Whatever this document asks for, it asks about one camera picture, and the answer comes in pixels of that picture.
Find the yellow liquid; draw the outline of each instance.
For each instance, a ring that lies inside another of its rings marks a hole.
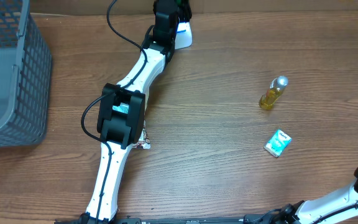
[[[259,106],[262,109],[265,110],[271,110],[273,109],[273,105],[276,102],[276,100],[278,99],[278,97],[280,97],[282,94],[284,93],[284,90],[281,90],[279,88],[271,88],[268,89],[266,94],[264,94],[260,100],[259,100]]]

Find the bottle cap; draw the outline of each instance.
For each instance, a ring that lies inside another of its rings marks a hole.
[[[288,78],[285,76],[280,76],[276,79],[277,88],[284,89],[288,85]]]

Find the plastic basket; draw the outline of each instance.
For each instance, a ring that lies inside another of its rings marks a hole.
[[[0,0],[0,146],[44,139],[51,71],[52,56],[29,0]]]

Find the soap box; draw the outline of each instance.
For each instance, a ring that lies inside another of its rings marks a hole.
[[[264,148],[268,150],[273,156],[279,157],[284,149],[289,145],[292,138],[285,134],[282,130],[278,129],[273,137],[266,142]]]

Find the wooden surface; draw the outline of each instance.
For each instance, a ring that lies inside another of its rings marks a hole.
[[[152,16],[114,16],[140,43]],[[100,145],[80,116],[132,68],[139,51],[104,16],[38,18],[54,59],[46,140],[0,149],[0,223],[77,218],[93,193]],[[178,50],[150,90],[150,150],[133,150],[119,216],[236,217],[321,197],[358,166],[358,11],[196,15],[193,45]],[[270,82],[290,84],[271,112]],[[98,108],[89,112],[96,129]],[[278,129],[293,142],[263,149]],[[355,218],[347,223],[358,223]]]
[[[30,0],[31,11],[103,15],[112,0]],[[152,14],[154,0],[119,0],[115,14]],[[358,10],[358,0],[190,0],[193,13]]]

